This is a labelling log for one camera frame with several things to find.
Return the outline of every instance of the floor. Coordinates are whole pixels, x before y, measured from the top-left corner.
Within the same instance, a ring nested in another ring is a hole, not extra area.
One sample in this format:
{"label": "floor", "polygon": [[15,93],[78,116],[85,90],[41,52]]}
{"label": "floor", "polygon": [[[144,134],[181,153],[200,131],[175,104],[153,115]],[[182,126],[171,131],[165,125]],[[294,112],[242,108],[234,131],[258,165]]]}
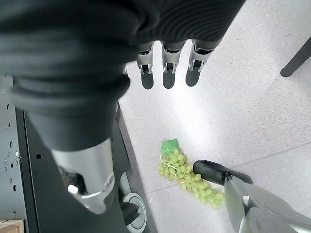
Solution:
{"label": "floor", "polygon": [[185,83],[190,41],[170,90],[159,42],[151,90],[136,63],[128,65],[121,109],[159,233],[234,232],[224,206],[212,210],[159,177],[161,142],[175,137],[190,161],[245,172],[311,217],[311,59],[290,78],[279,74],[311,36],[310,9],[309,0],[246,1],[195,87]]}

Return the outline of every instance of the green grape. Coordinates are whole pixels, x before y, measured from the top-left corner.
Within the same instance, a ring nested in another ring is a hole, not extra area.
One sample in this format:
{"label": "green grape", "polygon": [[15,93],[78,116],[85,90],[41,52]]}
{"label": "green grape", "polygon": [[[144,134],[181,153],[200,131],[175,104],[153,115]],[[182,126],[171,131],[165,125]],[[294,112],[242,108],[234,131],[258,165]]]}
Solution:
{"label": "green grape", "polygon": [[209,203],[210,203],[210,205],[211,205],[211,207],[212,207],[213,209],[217,209],[217,208],[218,208],[218,205],[216,204],[216,202],[210,201]]}
{"label": "green grape", "polygon": [[186,190],[187,190],[188,192],[191,192],[191,186],[190,186],[190,187],[187,186],[187,189],[186,189]]}
{"label": "green grape", "polygon": [[222,201],[221,200],[215,200],[216,205],[221,206],[222,205]]}
{"label": "green grape", "polygon": [[175,149],[173,150],[173,153],[174,153],[174,155],[177,156],[177,155],[179,154],[179,150],[175,148]]}
{"label": "green grape", "polygon": [[199,189],[200,197],[206,197],[206,193],[203,189]]}
{"label": "green grape", "polygon": [[170,172],[172,175],[174,175],[174,174],[176,173],[176,172],[175,172],[175,169],[172,168],[172,167],[169,168],[169,172]]}
{"label": "green grape", "polygon": [[185,174],[185,180],[187,183],[191,182],[191,175],[190,174]]}
{"label": "green grape", "polygon": [[207,197],[206,197],[206,200],[207,200],[208,202],[211,202],[211,201],[214,201],[214,198],[213,198],[212,196],[207,196]]}
{"label": "green grape", "polygon": [[192,183],[192,187],[198,188],[198,183],[197,183],[197,182],[193,182],[193,183]]}
{"label": "green grape", "polygon": [[201,195],[200,195],[200,201],[201,201],[202,203],[207,203],[206,198],[205,198],[205,197],[202,197]]}
{"label": "green grape", "polygon": [[204,184],[203,184],[203,182],[198,183],[198,188],[204,190]]}
{"label": "green grape", "polygon": [[172,161],[173,161],[173,163],[177,163],[178,160],[177,160],[177,156],[176,155],[172,156]]}
{"label": "green grape", "polygon": [[205,193],[206,193],[206,196],[210,196],[212,194],[212,190],[211,189],[207,189],[205,191]]}
{"label": "green grape", "polygon": [[185,179],[180,178],[180,179],[178,179],[178,182],[185,183],[186,181],[185,181]]}
{"label": "green grape", "polygon": [[180,171],[181,171],[182,173],[185,173],[185,172],[186,172],[186,167],[185,167],[185,166],[181,166],[181,167],[180,167]]}
{"label": "green grape", "polygon": [[196,198],[200,198],[200,193],[199,193],[199,192],[195,192],[195,193],[194,193],[194,196],[195,196]]}
{"label": "green grape", "polygon": [[174,176],[172,174],[169,175],[169,181],[174,180]]}
{"label": "green grape", "polygon": [[192,190],[193,193],[199,192],[199,189],[197,189],[197,188],[195,188],[195,187],[193,187],[193,186],[191,187],[191,190]]}
{"label": "green grape", "polygon": [[187,173],[190,173],[192,171],[192,165],[191,164],[188,164],[187,166],[186,166],[186,172]]}
{"label": "green grape", "polygon": [[180,160],[182,160],[182,161],[184,161],[184,155],[183,154],[179,154],[178,156],[177,156],[177,159],[180,161]]}
{"label": "green grape", "polygon": [[207,190],[207,188],[208,188],[208,183],[207,183],[207,182],[202,182],[202,184],[203,184],[203,189],[204,189],[204,190]]}
{"label": "green grape", "polygon": [[164,174],[165,176],[169,176],[170,172],[169,172],[168,169],[167,169],[167,170],[165,169],[164,172],[163,172],[163,174]]}
{"label": "green grape", "polygon": [[201,174],[196,174],[194,176],[195,181],[199,181],[201,179]]}
{"label": "green grape", "polygon": [[187,186],[186,186],[185,183],[183,183],[183,184],[181,185],[181,190],[185,191],[186,189],[187,189]]}
{"label": "green grape", "polygon": [[158,168],[159,168],[160,171],[164,171],[164,169],[165,169],[165,167],[162,164],[159,165]]}
{"label": "green grape", "polygon": [[225,199],[225,196],[223,193],[216,193],[215,199],[216,200],[223,200],[223,199]]}
{"label": "green grape", "polygon": [[212,192],[212,197],[215,198],[215,196],[216,196],[217,193],[218,193],[217,190],[213,190],[213,192]]}

